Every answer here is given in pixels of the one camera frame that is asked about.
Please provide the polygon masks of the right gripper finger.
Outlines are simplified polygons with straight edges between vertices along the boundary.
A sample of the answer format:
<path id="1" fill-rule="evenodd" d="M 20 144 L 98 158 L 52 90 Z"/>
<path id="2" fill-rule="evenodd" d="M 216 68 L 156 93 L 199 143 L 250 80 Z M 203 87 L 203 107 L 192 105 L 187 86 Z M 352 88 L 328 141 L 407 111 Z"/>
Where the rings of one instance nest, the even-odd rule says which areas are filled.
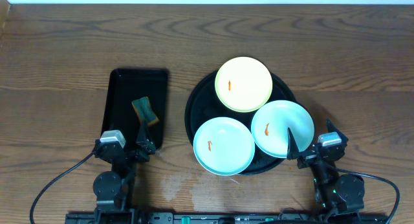
<path id="1" fill-rule="evenodd" d="M 287 156 L 299 156 L 300 152 L 296 141 L 294 139 L 293 133 L 290 128 L 288 128 L 288 149 Z"/>
<path id="2" fill-rule="evenodd" d="M 331 122 L 329 118 L 326 119 L 326 126 L 329 133 L 336 132 L 338 134 L 342 140 L 342 143 L 347 143 L 349 141 L 349 139 Z"/>

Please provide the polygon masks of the green and orange sponge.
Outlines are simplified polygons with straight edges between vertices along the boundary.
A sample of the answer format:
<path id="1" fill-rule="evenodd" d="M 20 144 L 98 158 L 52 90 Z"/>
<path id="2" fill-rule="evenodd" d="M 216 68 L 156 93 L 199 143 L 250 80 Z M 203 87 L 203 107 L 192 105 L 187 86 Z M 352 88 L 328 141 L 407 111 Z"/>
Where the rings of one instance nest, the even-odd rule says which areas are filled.
<path id="1" fill-rule="evenodd" d="M 148 96 L 136 99 L 131 104 L 141 124 L 145 122 L 148 126 L 152 126 L 159 122 L 158 117 L 152 110 Z"/>

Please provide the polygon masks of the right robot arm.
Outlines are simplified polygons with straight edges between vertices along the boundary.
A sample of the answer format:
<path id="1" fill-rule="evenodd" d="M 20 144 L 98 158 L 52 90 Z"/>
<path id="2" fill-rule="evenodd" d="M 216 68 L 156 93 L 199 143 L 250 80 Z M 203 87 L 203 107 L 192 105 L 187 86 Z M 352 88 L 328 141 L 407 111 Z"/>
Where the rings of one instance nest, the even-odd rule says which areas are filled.
<path id="1" fill-rule="evenodd" d="M 287 130 L 287 159 L 297 160 L 299 169 L 311 169 L 316 201 L 323 205 L 314 219 L 324 223 L 333 216 L 358 213 L 364 208 L 365 194 L 362 177 L 348 172 L 340 175 L 334 163 L 345 155 L 349 139 L 329 119 L 326 126 L 328 132 L 304 151 L 299 151 L 291 129 Z"/>

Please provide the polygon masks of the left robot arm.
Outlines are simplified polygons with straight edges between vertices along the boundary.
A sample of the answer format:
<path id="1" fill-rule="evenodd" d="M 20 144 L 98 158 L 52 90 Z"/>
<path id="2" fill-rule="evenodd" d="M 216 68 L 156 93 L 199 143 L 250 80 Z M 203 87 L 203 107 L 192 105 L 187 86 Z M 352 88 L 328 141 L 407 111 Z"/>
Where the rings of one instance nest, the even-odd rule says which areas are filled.
<path id="1" fill-rule="evenodd" d="M 136 149 L 126 150 L 126 139 L 119 130 L 105 131 L 95 141 L 94 156 L 111 164 L 111 170 L 98 175 L 93 183 L 97 224 L 147 223 L 147 215 L 131 204 L 136 164 L 148 162 L 156 151 L 145 120 L 141 121 L 136 143 Z"/>

